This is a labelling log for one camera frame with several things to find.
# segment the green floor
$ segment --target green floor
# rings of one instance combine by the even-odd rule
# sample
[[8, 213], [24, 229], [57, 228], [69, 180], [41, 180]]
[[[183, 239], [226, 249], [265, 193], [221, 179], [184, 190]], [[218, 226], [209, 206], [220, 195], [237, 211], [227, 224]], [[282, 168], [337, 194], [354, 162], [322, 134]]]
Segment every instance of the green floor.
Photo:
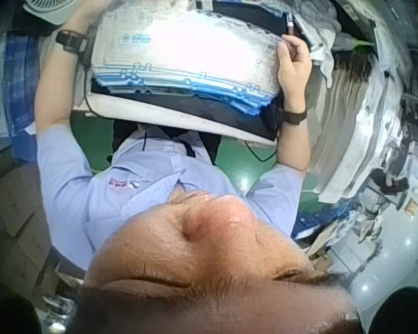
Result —
[[[111, 141], [113, 136], [113, 121], [104, 118], [72, 117], [72, 130], [77, 141], [85, 152], [94, 173], [110, 166], [107, 157], [111, 154]], [[254, 148], [258, 156], [269, 157], [273, 149]], [[242, 191], [247, 191], [252, 184], [274, 165], [275, 159], [261, 163], [245, 145], [232, 138], [223, 138], [219, 147], [216, 164], [230, 178], [232, 183]], [[311, 190], [317, 184], [313, 175], [308, 174], [305, 179], [300, 211], [315, 212], [322, 205], [317, 201], [318, 196]]]

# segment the hand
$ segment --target hand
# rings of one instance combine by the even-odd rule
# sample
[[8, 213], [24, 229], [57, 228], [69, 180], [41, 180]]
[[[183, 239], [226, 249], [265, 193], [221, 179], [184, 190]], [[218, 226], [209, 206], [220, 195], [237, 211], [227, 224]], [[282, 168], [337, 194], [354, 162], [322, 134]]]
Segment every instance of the hand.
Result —
[[94, 23], [104, 11], [118, 6], [125, 0], [81, 0], [74, 15], [65, 24], [64, 29], [78, 33], [86, 33], [90, 24]]
[[279, 83], [284, 90], [285, 110], [303, 113], [306, 109], [305, 89], [313, 63], [307, 44], [291, 35], [283, 35], [278, 46]]

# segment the fan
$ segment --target fan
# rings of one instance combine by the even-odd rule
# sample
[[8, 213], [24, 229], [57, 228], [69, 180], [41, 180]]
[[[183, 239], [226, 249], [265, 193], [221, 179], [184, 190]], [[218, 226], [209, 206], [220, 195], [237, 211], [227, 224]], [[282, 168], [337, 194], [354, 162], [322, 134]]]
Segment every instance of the fan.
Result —
[[23, 8], [55, 25], [64, 24], [75, 12], [81, 0], [26, 0]]

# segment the wristwatch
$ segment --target wristwatch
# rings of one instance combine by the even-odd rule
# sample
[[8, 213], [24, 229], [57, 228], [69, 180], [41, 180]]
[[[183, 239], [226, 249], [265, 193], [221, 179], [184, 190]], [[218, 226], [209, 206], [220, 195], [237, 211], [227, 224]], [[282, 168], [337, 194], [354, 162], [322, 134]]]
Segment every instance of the wristwatch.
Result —
[[284, 121], [292, 124], [299, 125], [308, 117], [308, 112], [305, 110], [303, 113], [291, 113], [289, 111], [284, 111]]
[[72, 54], [82, 54], [85, 51], [87, 37], [74, 31], [62, 30], [57, 33], [56, 42], [63, 45], [63, 49]]

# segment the pen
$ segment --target pen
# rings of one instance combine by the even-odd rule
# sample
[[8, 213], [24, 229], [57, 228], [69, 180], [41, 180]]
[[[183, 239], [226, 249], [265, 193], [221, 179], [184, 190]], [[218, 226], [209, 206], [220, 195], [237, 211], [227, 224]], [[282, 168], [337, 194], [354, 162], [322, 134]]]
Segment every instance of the pen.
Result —
[[294, 35], [294, 17], [292, 13], [287, 14], [288, 34]]

